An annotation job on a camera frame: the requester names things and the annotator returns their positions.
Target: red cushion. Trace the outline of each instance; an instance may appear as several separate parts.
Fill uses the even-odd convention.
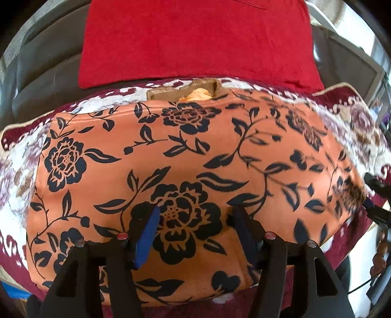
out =
[[[80,87],[179,76],[323,89],[304,1],[92,1]]]

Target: red button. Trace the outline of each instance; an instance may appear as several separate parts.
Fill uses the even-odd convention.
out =
[[[117,239],[123,241],[123,240],[126,240],[128,238],[128,235],[126,232],[122,232],[122,233],[118,233],[117,234]]]

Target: black cable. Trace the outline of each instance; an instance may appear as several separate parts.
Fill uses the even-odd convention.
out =
[[[373,278],[371,278],[371,279],[368,279],[365,283],[361,284],[359,287],[357,287],[357,288],[353,289],[352,291],[348,292],[348,295],[351,294],[352,292],[354,292],[354,291],[360,289],[361,287],[364,287],[366,284],[368,284],[369,282],[371,282],[373,279],[378,278],[378,276],[379,276],[380,274],[382,274],[388,267],[390,267],[390,265],[391,265],[391,263],[389,263],[385,268],[383,268],[383,269],[379,272],[379,274],[377,274],[375,277],[373,277]]]

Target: blue object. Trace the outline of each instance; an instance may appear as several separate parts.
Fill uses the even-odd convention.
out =
[[[11,285],[8,285],[7,283],[4,283],[4,282],[1,282],[1,284],[3,285],[5,291],[7,292],[8,296],[10,296],[11,298],[15,298],[15,299],[27,299],[28,297],[30,297],[30,293],[28,292],[25,292],[23,290],[20,290],[18,288],[15,288]]]
[[[149,250],[152,247],[160,220],[160,208],[155,206],[151,217],[136,244],[135,267],[140,268],[148,259]]]
[[[373,204],[372,200],[369,199],[369,198],[366,198],[364,203],[362,204],[364,206],[364,208],[366,209],[370,209],[370,208],[373,208],[375,205]]]

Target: tan fabric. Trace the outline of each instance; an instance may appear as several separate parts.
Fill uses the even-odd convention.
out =
[[[190,94],[194,93],[195,90],[200,88],[208,91],[212,97],[215,97],[216,94],[223,95],[225,91],[218,79],[200,78],[179,89],[174,87],[158,87],[151,89],[147,92],[147,100],[179,101],[180,99],[187,98]]]
[[[160,207],[148,261],[133,272],[145,306],[255,283],[232,206],[243,204],[284,240],[321,244],[364,197],[341,145],[307,104],[240,89],[207,101],[57,114],[35,186],[27,259],[40,287],[50,286],[79,239],[105,242]],[[104,268],[100,283],[109,304]]]

